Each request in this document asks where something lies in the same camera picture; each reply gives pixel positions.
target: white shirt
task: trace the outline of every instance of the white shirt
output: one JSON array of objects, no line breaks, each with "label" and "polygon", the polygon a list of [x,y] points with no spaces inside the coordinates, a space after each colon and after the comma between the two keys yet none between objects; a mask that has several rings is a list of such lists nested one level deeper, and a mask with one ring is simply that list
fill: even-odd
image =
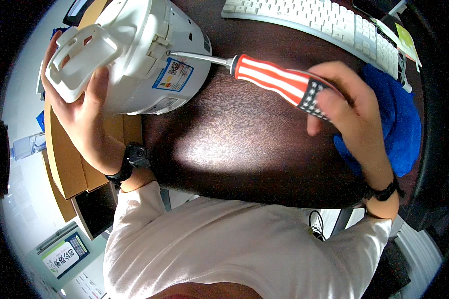
[{"label": "white shirt", "polygon": [[197,198],[165,212],[159,185],[120,193],[105,249],[113,299],[147,298],[179,283],[233,282],[268,298],[359,298],[391,220],[365,217],[322,242],[310,210]]}]

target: black watch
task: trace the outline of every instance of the black watch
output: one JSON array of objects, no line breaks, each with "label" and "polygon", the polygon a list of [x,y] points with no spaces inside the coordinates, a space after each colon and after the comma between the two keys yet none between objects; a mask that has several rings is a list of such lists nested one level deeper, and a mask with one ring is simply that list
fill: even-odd
[{"label": "black watch", "polygon": [[121,182],[132,176],[134,168],[150,168],[150,151],[138,142],[131,142],[125,149],[121,169],[117,174],[105,176],[108,181],[121,186]]},{"label": "black watch", "polygon": [[397,182],[397,177],[394,172],[393,172],[393,176],[394,176],[393,182],[390,183],[389,186],[387,186],[387,188],[382,191],[377,191],[377,190],[374,190],[373,188],[369,187],[370,190],[366,197],[367,200],[370,200],[371,197],[374,196],[374,197],[376,197],[377,201],[386,201],[389,199],[389,197],[391,197],[391,195],[396,190],[401,198],[404,197],[406,195],[406,193],[404,191],[402,191],[402,189],[399,187],[399,184]]}]

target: person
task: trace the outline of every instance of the person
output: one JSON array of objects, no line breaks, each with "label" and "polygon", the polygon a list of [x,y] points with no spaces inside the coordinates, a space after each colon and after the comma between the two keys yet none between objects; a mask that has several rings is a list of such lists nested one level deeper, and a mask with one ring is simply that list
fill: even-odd
[{"label": "person", "polygon": [[[57,32],[43,67],[56,51]],[[340,62],[312,67],[345,96],[317,96],[321,110],[341,132],[369,186],[385,190],[394,175],[386,156],[377,99]],[[105,175],[120,171],[125,145],[103,127],[108,70],[97,69],[84,97],[66,103],[42,71],[50,101],[75,147]],[[308,116],[307,131],[320,122]],[[308,210],[237,200],[198,198],[165,212],[149,169],[122,182],[113,231],[105,249],[105,290],[113,299],[359,298],[387,243],[399,196],[371,198],[365,217],[321,242],[310,235]]]}]

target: black wristband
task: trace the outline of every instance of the black wristband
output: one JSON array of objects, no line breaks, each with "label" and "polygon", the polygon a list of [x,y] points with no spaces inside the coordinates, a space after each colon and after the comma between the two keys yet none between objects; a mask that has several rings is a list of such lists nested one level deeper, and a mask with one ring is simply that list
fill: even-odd
[{"label": "black wristband", "polygon": [[106,179],[115,185],[121,186],[121,182],[129,179],[132,176],[133,166],[128,163],[128,157],[130,156],[130,146],[127,146],[123,153],[123,161],[121,162],[121,169],[118,173],[112,176],[106,176]]},{"label": "black wristband", "polygon": [[394,191],[397,190],[397,193],[399,194],[399,196],[402,198],[406,195],[406,193],[404,191],[402,191],[402,189],[399,187],[399,184],[397,182],[397,177],[396,174],[393,172],[393,182],[389,184],[389,186],[387,186],[386,189],[382,190],[382,191],[377,191],[374,190],[373,188],[370,188],[370,191],[368,193],[367,199],[370,200],[371,197],[376,197],[377,201],[386,201],[389,199],[389,197],[391,197],[391,195],[394,193]]}]

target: red and white striped handle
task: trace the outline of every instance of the red and white striped handle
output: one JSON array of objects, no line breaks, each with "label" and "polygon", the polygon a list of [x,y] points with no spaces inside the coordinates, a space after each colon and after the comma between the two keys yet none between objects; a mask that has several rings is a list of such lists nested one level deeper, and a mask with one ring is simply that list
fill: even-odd
[{"label": "red and white striped handle", "polygon": [[275,91],[289,103],[312,115],[328,120],[316,106],[316,95],[324,88],[339,91],[329,82],[311,73],[283,69],[268,61],[257,60],[245,54],[233,61],[231,74],[259,87]]}]

